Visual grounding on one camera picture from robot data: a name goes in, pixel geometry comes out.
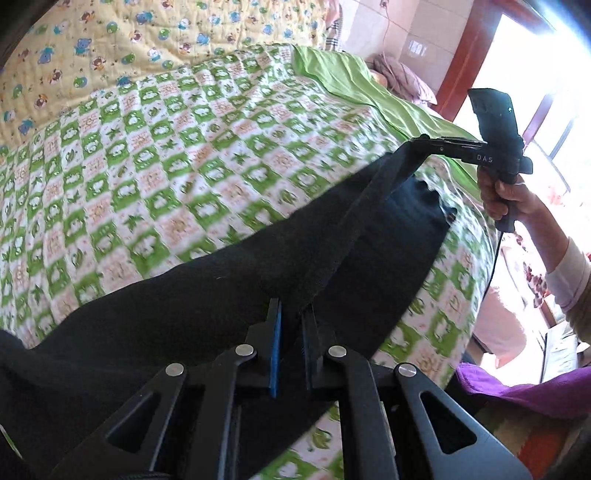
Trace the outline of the right forearm in cream sleeve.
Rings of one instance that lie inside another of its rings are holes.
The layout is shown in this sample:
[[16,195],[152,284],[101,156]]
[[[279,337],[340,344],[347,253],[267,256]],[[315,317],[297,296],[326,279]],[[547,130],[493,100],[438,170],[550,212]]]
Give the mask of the right forearm in cream sleeve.
[[522,218],[546,268],[546,282],[578,338],[590,343],[590,260],[539,199]]

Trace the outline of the person's right hand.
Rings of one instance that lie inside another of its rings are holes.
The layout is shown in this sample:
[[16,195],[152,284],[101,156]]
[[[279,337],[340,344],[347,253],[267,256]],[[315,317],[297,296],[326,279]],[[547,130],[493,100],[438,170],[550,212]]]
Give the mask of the person's right hand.
[[479,167],[478,186],[485,211],[494,220],[500,220],[509,214],[510,206],[513,206],[516,218],[525,225],[545,222],[551,218],[547,206],[527,187],[522,177],[518,176],[517,179],[515,184],[494,180],[488,169]]

